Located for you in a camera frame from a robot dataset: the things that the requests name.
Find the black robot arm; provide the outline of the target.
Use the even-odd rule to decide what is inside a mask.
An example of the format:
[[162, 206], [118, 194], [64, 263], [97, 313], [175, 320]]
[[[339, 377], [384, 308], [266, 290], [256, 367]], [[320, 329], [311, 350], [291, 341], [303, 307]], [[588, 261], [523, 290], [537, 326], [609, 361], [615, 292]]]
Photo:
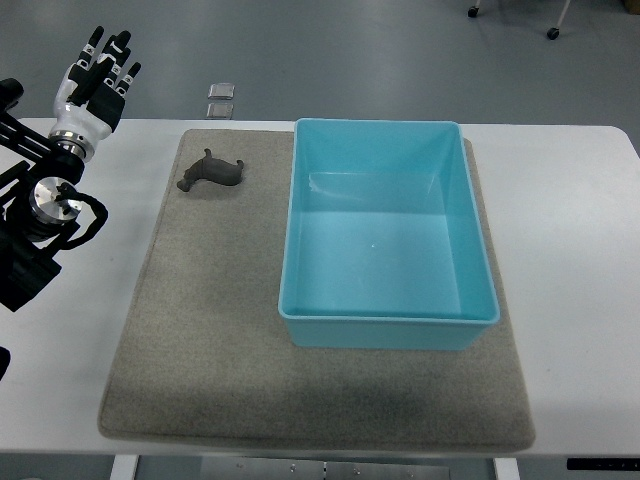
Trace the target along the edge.
[[10, 114], [24, 93], [14, 78], [1, 81], [1, 145], [22, 160], [1, 174], [1, 304], [15, 312], [60, 272], [54, 256], [93, 239], [106, 207], [76, 189], [84, 162]]

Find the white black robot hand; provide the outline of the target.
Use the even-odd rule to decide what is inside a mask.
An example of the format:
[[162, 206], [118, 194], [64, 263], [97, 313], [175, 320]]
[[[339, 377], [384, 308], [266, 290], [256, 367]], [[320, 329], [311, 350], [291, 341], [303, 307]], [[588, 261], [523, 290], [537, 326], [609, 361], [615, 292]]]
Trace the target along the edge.
[[129, 31], [107, 40], [103, 35], [104, 28], [96, 27], [65, 72], [54, 100], [52, 135], [71, 132], [95, 146], [115, 132], [141, 64], [126, 64], [131, 55]]

